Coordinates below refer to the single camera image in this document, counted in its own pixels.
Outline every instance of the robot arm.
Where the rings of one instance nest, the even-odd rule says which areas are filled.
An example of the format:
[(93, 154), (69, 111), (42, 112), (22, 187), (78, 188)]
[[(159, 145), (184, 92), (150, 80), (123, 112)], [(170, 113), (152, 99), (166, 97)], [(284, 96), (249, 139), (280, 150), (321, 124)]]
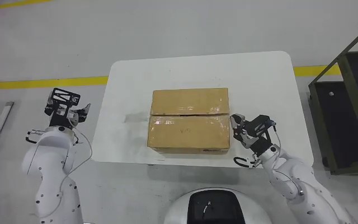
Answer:
[[(71, 110), (77, 105), (79, 95), (55, 88), (51, 93), (45, 113), (51, 116), (45, 131), (32, 130), (26, 140), (34, 143), (27, 152), (22, 170), (28, 175), (41, 176), (41, 185), (35, 203), (40, 223), (83, 224), (81, 204), (76, 183), (68, 177), (71, 173), (78, 143), (73, 127), (84, 122), (90, 104), (81, 110)], [(41, 135), (35, 142), (31, 134)]]
[[(273, 120), (260, 115), (248, 122), (243, 115), (234, 114), (230, 117), (230, 122), (234, 138), (254, 152), (252, 167), (262, 165), (270, 177), (270, 183), (286, 198), (288, 207), (299, 223), (356, 223), (333, 195), (315, 179), (311, 167), (290, 156), (280, 146), (272, 144), (267, 130), (273, 127), (276, 131)], [(279, 158), (286, 161), (276, 168)], [(236, 157), (236, 164), (248, 166), (238, 160), (243, 161)]]

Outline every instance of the box flap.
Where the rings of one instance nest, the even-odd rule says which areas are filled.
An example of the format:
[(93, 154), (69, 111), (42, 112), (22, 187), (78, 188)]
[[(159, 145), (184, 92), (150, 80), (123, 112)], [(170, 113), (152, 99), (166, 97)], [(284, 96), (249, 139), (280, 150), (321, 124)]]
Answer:
[(155, 90), (151, 115), (215, 115), (229, 113), (227, 88)]
[(148, 147), (230, 148), (229, 116), (151, 116)]

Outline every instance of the concrete floor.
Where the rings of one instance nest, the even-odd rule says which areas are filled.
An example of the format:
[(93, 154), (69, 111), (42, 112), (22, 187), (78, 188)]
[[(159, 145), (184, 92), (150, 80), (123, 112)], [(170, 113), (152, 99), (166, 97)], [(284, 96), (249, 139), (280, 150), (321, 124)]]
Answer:
[[(340, 78), (330, 76), (326, 79)], [(307, 102), (310, 80), (311, 77), (296, 78), (313, 149), (315, 176), (358, 219), (358, 177), (331, 176), (321, 164)], [(78, 127), (92, 140), (105, 86), (66, 89), (81, 94), (81, 106), (92, 103), (87, 121)], [(34, 199), (40, 179), (23, 174), (21, 162), (31, 146), (25, 141), (26, 131), (44, 129), (48, 125), (43, 109), (50, 91), (50, 88), (0, 90), (0, 108), (6, 101), (15, 102), (0, 135), (1, 223), (38, 223), (34, 216)], [(75, 165), (88, 156), (86, 144), (77, 147)], [(228, 187), (248, 194), (264, 207), (275, 224), (296, 223), (285, 199), (275, 192), (263, 170), (88, 161), (71, 177), (78, 185), (84, 219), (96, 224), (162, 223), (175, 199), (191, 190), (209, 186)]]
[(55, 0), (0, 10), (0, 81), (108, 75), (118, 60), (282, 50), (329, 64), (357, 0)]

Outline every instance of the yellow floor line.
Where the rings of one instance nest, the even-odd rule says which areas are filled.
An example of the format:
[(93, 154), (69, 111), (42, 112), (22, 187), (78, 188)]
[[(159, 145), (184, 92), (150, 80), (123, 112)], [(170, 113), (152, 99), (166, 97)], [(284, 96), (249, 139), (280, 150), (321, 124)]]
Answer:
[(108, 76), (87, 77), (87, 78), (64, 78), (61, 80), (29, 80), (0, 82), (0, 89), (11, 88), (48, 88), (65, 86), (98, 86), (106, 85)]
[[(295, 72), (295, 76), (318, 76), (326, 66), (306, 66), (306, 67), (294, 67), (293, 70)], [(338, 65), (334, 65), (326, 75), (332, 74), (341, 74), (340, 68)]]
[(24, 6), (27, 4), (38, 4), (43, 2), (51, 2), (52, 0), (25, 0), (25, 1), (19, 1), (19, 2), (12, 2), (8, 4), (1, 4), (0, 8), (10, 8), (10, 7), (16, 7), (16, 6)]
[[(326, 66), (294, 67), (295, 76), (317, 76)], [(341, 74), (337, 65), (333, 66), (327, 75)], [(60, 80), (29, 80), (0, 82), (0, 89), (11, 88), (49, 88), (66, 86), (98, 86), (106, 85), (108, 76), (85, 77), (85, 78), (64, 78)]]

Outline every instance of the green metal frame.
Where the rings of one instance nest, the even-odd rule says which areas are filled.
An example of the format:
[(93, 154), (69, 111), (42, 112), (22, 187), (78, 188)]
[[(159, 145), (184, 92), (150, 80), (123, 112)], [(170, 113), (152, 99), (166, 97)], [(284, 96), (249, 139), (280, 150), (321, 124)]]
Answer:
[(348, 60), (346, 54), (348, 51), (358, 43), (358, 37), (356, 37), (309, 85), (310, 91), (310, 107), (312, 110), (312, 117), (314, 126), (316, 129), (316, 134), (318, 138), (319, 148), (321, 149), (322, 157), (326, 157), (329, 163), (329, 168), (331, 170), (331, 174), (339, 175), (339, 174), (358, 174), (358, 164), (354, 164), (349, 168), (339, 169), (337, 167), (336, 159), (333, 154), (333, 150), (331, 147), (331, 141), (329, 140), (329, 135), (327, 132), (327, 127), (323, 119), (323, 113), (321, 109), (321, 105), (319, 103), (317, 90), (315, 87), (315, 83), (324, 75), (326, 72), (336, 63), (338, 63), (342, 77), (345, 83), (345, 86), (348, 91), (348, 95), (352, 102), (352, 106), (354, 108), (355, 114), (358, 118), (358, 86), (351, 71), (351, 68), (348, 64)]

